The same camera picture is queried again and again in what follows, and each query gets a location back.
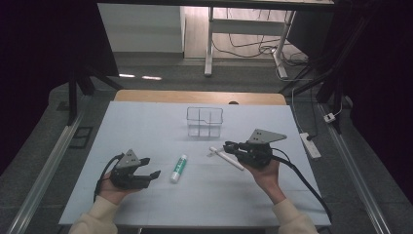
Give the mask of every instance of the glue stick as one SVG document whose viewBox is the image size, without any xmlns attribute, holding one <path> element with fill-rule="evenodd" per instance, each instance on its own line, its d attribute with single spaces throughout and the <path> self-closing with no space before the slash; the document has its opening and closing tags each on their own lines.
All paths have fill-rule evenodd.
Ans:
<svg viewBox="0 0 413 234">
<path fill-rule="evenodd" d="M 178 183 L 179 177 L 182 174 L 183 169 L 185 168 L 186 162 L 188 161 L 188 156 L 182 154 L 178 160 L 178 163 L 173 170 L 172 176 L 170 177 L 170 181 L 172 183 Z"/>
</svg>

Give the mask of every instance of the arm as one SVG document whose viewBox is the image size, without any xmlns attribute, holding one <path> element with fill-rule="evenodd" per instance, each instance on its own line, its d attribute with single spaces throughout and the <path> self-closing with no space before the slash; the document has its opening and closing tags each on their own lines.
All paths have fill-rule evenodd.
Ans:
<svg viewBox="0 0 413 234">
<path fill-rule="evenodd" d="M 271 160 L 270 165 L 260 170 L 245 164 L 243 166 L 252 173 L 255 182 L 273 202 L 273 212 L 280 221 L 280 234 L 317 233 L 311 219 L 306 214 L 300 213 L 280 189 L 280 162 Z"/>
<path fill-rule="evenodd" d="M 138 190 L 119 189 L 112 184 L 108 179 L 109 177 L 110 173 L 105 175 L 94 205 L 86 214 L 82 214 L 73 223 L 69 233 L 112 234 L 118 232 L 118 228 L 113 223 L 113 218 L 118 211 L 119 204 L 128 194 Z"/>
</svg>

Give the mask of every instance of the hand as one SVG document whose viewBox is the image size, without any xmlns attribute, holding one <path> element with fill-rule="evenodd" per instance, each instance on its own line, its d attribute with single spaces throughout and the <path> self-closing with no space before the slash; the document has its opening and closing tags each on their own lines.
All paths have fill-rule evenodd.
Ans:
<svg viewBox="0 0 413 234">
<path fill-rule="evenodd" d="M 285 199 L 285 195 L 279 186 L 279 161 L 271 160 L 270 164 L 262 169 L 255 169 L 244 163 L 241 164 L 252 173 L 255 182 L 264 190 L 274 204 Z"/>
<path fill-rule="evenodd" d="M 103 177 L 102 184 L 100 185 L 100 193 L 98 195 L 115 205 L 119 205 L 127 195 L 140 191 L 140 189 L 118 188 L 113 185 L 109 177 L 110 172 L 105 174 L 105 176 Z"/>
</svg>

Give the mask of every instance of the white stick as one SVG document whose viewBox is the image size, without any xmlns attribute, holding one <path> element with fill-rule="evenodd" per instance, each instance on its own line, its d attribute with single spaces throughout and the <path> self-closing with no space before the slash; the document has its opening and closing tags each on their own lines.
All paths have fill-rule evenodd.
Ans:
<svg viewBox="0 0 413 234">
<path fill-rule="evenodd" d="M 241 171 L 244 170 L 243 165 L 241 165 L 239 162 L 233 160 L 232 158 L 228 157 L 226 154 L 224 154 L 223 152 L 219 152 L 216 148 L 214 147 L 210 147 L 209 150 L 211 152 L 214 152 L 215 154 L 217 154 L 218 156 L 220 156 L 221 158 L 225 159 L 228 163 L 236 166 L 238 169 L 240 169 Z"/>
</svg>

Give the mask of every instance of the transparent box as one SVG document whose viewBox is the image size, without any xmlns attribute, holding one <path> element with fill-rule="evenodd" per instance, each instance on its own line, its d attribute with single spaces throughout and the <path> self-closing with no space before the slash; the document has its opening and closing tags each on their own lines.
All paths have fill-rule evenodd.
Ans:
<svg viewBox="0 0 413 234">
<path fill-rule="evenodd" d="M 186 120 L 190 137 L 220 137 L 223 109 L 188 107 Z"/>
</svg>

